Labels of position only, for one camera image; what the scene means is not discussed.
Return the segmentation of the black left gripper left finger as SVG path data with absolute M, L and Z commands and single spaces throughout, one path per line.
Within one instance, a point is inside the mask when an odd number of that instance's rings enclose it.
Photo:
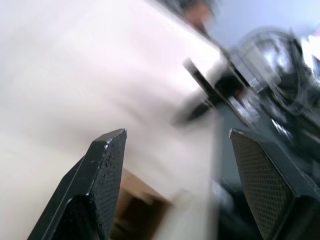
M 95 139 L 64 175 L 30 240 L 107 240 L 120 192 L 127 131 Z

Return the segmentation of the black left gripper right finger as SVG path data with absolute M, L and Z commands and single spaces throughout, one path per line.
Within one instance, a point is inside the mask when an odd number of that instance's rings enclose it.
M 278 144 L 231 129 L 242 189 L 265 240 L 318 240 L 320 189 Z

